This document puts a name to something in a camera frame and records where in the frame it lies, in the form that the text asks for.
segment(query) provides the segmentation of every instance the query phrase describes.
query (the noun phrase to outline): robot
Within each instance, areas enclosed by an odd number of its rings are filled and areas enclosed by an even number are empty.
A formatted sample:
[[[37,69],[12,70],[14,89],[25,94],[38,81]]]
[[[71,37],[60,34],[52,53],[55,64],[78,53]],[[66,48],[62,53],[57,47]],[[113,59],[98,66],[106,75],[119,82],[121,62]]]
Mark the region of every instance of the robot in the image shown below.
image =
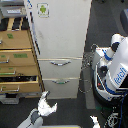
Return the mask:
[[[96,48],[93,90],[100,101],[115,105],[128,91],[128,37],[114,34],[111,46]]]
[[[39,128],[43,124],[42,116],[48,116],[57,110],[57,103],[50,107],[46,102],[46,97],[49,95],[49,91],[45,91],[42,93],[42,96],[38,103],[38,109],[33,109],[28,118],[23,121],[18,128]]]

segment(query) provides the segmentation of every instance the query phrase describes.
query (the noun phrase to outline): dark floor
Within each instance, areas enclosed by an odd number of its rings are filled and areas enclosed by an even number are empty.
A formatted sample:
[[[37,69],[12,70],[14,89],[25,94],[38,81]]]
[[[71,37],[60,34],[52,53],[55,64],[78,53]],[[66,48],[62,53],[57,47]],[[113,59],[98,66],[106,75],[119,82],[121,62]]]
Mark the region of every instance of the dark floor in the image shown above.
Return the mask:
[[[108,47],[111,36],[115,33],[126,36],[120,23],[120,12],[128,8],[128,1],[125,0],[124,3],[121,3],[120,0],[105,1],[105,3],[101,4],[101,0],[92,0],[91,16],[85,45],[86,53],[91,51],[92,44]],[[88,74],[89,71],[82,71],[81,88],[85,86],[83,79],[87,79],[86,76]],[[92,92],[89,91],[87,94],[84,94],[79,91],[77,99],[48,100],[50,105],[57,102],[58,110],[56,113],[44,118],[44,125],[79,125],[83,128],[92,128],[93,122],[90,116],[94,115],[98,117],[100,126],[103,128],[105,119],[101,115],[100,110],[90,105],[88,100],[90,93]],[[39,98],[20,99],[18,105],[0,104],[0,128],[16,128],[27,118],[30,111],[37,107],[38,101]]]

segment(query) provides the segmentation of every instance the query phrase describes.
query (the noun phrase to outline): label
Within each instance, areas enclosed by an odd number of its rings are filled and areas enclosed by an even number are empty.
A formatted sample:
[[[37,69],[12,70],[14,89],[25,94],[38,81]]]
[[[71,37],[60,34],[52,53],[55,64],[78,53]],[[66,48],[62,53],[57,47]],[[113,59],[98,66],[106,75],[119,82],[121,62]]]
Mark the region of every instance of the label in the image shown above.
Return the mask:
[[[1,58],[6,58],[6,56],[5,55],[1,55]]]
[[[123,65],[119,65],[114,76],[113,81],[117,87],[120,87],[125,77],[127,76],[128,71],[123,67]]]
[[[26,53],[24,53],[24,54],[13,54],[13,55],[14,55],[14,58],[28,58]]]
[[[12,34],[7,34],[9,39],[13,39],[13,35]]]
[[[21,10],[20,9],[14,9],[14,10],[7,10],[8,14],[20,14]]]
[[[9,70],[12,70],[13,68],[8,68]]]

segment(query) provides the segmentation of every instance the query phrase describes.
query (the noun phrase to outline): refrigerator drawer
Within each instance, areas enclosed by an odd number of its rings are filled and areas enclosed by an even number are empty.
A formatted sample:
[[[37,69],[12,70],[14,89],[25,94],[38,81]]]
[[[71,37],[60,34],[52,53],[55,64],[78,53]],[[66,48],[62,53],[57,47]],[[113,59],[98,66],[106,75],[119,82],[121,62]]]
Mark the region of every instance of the refrigerator drawer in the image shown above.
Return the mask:
[[[43,79],[48,99],[77,98],[79,79]]]
[[[0,32],[0,49],[24,49],[31,48],[28,32],[2,31]]]
[[[38,75],[36,65],[0,67],[0,77],[35,76]]]
[[[26,82],[0,82],[0,93],[40,92],[38,79]]]
[[[0,50],[0,66],[35,65],[31,49]]]
[[[38,61],[42,78],[69,78],[79,77],[82,59],[65,59],[65,60],[42,60]]]

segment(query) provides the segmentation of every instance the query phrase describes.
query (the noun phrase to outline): cabinet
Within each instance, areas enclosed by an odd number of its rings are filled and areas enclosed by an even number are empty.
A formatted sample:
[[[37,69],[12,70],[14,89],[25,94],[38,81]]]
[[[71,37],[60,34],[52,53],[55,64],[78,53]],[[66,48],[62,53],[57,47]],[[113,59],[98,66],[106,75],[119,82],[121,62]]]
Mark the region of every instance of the cabinet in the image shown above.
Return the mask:
[[[48,98],[77,98],[91,0],[24,4]]]
[[[0,101],[5,104],[12,103],[12,99],[3,98],[6,94],[16,98],[37,97],[43,91],[29,27],[22,29],[24,19],[9,18],[7,30],[0,31]],[[12,30],[15,20],[19,23],[18,30]]]

